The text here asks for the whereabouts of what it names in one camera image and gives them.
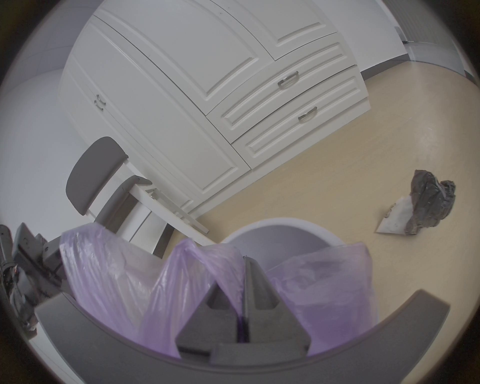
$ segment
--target light wood floor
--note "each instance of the light wood floor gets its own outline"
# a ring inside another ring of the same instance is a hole
[[[415,62],[366,85],[369,112],[199,221],[217,242],[281,216],[309,220],[347,243],[363,241],[381,320],[420,288],[450,303],[438,337],[404,381],[416,383],[451,349],[480,298],[480,91],[455,72]],[[390,206],[409,193],[415,169],[456,183],[451,215],[417,236],[376,234]],[[172,237],[170,250],[179,238]]]

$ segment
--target bucket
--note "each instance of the bucket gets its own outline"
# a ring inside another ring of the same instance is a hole
[[[231,244],[243,256],[255,259],[264,271],[293,256],[345,245],[325,228],[291,217],[276,217],[249,224],[233,232],[222,243]]]

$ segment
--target metal handle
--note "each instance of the metal handle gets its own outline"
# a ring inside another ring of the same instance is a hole
[[[97,107],[99,110],[103,111],[103,108],[102,108],[100,105],[98,105],[98,103],[96,102],[96,100],[94,100],[93,103],[96,105],[96,107]]]
[[[106,103],[105,101],[102,101],[102,99],[100,98],[100,95],[97,95],[97,96],[96,96],[96,99],[97,99],[103,106],[107,105],[107,103]]]
[[[288,88],[291,85],[295,84],[299,79],[299,72],[295,71],[291,75],[288,75],[285,79],[282,79],[278,82],[280,88]]]
[[[299,122],[304,123],[310,119],[312,119],[317,114],[317,107],[313,107],[304,115],[299,116]]]

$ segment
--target crumpled black bag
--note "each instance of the crumpled black bag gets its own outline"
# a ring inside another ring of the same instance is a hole
[[[415,170],[411,183],[413,215],[405,227],[405,234],[416,235],[420,228],[435,227],[451,212],[455,202],[455,183],[438,182],[433,173]]]

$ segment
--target cabinet handle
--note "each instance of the cabinet handle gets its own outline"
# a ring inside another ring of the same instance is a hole
[[[299,122],[305,123],[308,120],[313,119],[313,117],[317,114],[317,107],[313,107],[304,115],[299,116]]]
[[[103,105],[103,106],[107,105],[107,103],[105,101],[102,101],[102,99],[100,98],[100,95],[97,95],[96,99],[100,102],[101,105]]]
[[[279,88],[288,88],[291,85],[295,84],[299,79],[299,72],[295,71],[292,74],[288,75],[285,79],[282,79],[278,82]]]
[[[96,102],[96,100],[94,100],[93,103],[96,105],[96,107],[97,107],[99,110],[103,111],[103,108],[102,108],[100,105],[98,105],[98,103]]]

